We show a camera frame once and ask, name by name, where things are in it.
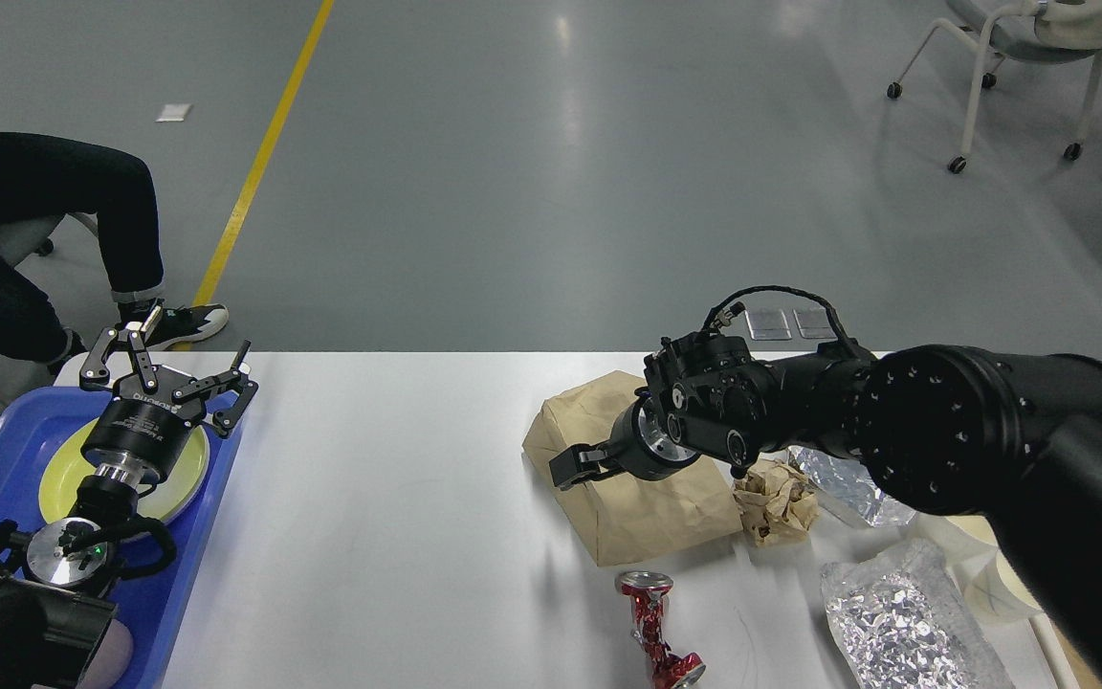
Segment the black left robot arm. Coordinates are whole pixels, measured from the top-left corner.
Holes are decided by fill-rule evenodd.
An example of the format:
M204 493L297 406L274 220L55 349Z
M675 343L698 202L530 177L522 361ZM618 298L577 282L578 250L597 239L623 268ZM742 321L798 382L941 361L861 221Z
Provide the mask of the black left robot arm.
M108 402L82 442L91 475L71 509L22 529L0 521L0 688L75 688L117 620L111 594L121 583L161 575L180 557L165 521L140 500L170 480L202 428L231 437L258 390L244 340L224 372L197 378L156 365L143 322L108 327L80 368L84 391Z

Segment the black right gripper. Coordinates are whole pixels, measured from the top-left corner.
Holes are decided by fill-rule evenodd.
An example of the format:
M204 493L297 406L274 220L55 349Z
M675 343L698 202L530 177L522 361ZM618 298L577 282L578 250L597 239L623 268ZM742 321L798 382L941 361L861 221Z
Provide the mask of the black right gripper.
M613 423L608 446L570 445L548 462L548 471L557 489L570 489L622 472L639 480L666 480L700 457L698 451L674 444L657 423L649 398L638 397Z

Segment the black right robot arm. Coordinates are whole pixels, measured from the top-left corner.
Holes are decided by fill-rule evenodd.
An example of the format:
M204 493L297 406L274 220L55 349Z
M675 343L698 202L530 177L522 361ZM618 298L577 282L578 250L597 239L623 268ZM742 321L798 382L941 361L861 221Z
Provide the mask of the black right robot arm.
M607 440L551 459L552 484L665 480L704 456L739 475L788 446L854 459L918 513L983 515L1102 680L1102 362L946 344L878 356L821 306L831 341L765 360L723 335L743 309L741 293L723 298L647 356Z

